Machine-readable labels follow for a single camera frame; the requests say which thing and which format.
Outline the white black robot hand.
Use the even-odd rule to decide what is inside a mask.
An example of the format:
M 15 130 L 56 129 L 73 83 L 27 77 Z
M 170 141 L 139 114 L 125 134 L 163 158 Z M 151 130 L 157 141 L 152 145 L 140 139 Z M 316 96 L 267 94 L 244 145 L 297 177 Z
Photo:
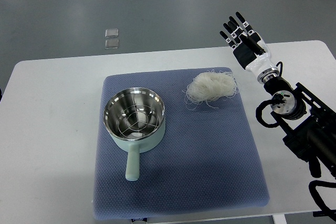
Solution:
M 223 27 L 225 30 L 220 35 L 231 47 L 236 60 L 259 83 L 280 76 L 280 70 L 271 61 L 270 49 L 240 12 L 236 12 L 236 18 L 230 16 Z

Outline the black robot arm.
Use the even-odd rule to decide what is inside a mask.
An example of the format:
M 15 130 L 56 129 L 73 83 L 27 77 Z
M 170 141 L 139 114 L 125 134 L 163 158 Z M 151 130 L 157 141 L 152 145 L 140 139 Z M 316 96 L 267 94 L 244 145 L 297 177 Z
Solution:
M 314 178 L 309 192 L 320 211 L 314 216 L 328 216 L 335 220 L 335 210 L 330 209 L 318 188 L 335 188 L 334 182 L 321 181 L 321 166 L 335 176 L 335 112 L 300 83 L 296 88 L 282 77 L 283 63 L 261 74 L 264 89 L 271 99 L 263 101 L 256 109 L 257 121 L 266 128 L 281 127 L 285 132 L 284 144 L 309 165 Z

